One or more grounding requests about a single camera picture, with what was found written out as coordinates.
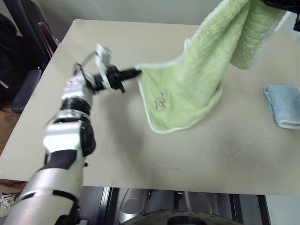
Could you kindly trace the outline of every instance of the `black chair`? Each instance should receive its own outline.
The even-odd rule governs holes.
[[[31,0],[3,1],[22,36],[32,42],[39,65],[39,70],[28,73],[23,86],[12,102],[12,110],[16,113],[22,113],[59,42],[52,34],[49,24],[34,2]]]

